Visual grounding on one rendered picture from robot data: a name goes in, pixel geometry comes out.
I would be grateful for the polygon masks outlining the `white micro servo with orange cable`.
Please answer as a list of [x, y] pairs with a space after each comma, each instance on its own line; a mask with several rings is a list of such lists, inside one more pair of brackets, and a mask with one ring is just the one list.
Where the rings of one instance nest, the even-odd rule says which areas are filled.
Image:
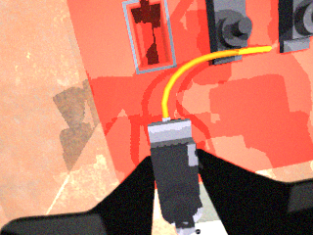
[[198, 149], [193, 138], [192, 123], [189, 118], [170, 119], [167, 106], [170, 90], [185, 71], [203, 62], [232, 55], [265, 53], [271, 49], [268, 45], [202, 55], [181, 66], [165, 85], [160, 103], [162, 121], [148, 124], [148, 132], [161, 216], [174, 226], [176, 234], [193, 235], [196, 232], [195, 222], [200, 219], [203, 206]]

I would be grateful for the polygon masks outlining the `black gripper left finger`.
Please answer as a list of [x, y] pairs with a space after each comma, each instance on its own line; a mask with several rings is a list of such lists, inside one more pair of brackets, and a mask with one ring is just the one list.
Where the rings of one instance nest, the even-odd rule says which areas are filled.
[[152, 235], [155, 190], [152, 159], [146, 156], [93, 208], [15, 218], [0, 235]]

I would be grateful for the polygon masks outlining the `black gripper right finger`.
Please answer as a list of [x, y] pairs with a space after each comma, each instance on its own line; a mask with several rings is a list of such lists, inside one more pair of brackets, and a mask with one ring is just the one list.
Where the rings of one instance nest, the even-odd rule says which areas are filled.
[[198, 149], [199, 176], [227, 235], [295, 235], [313, 178], [279, 181]]

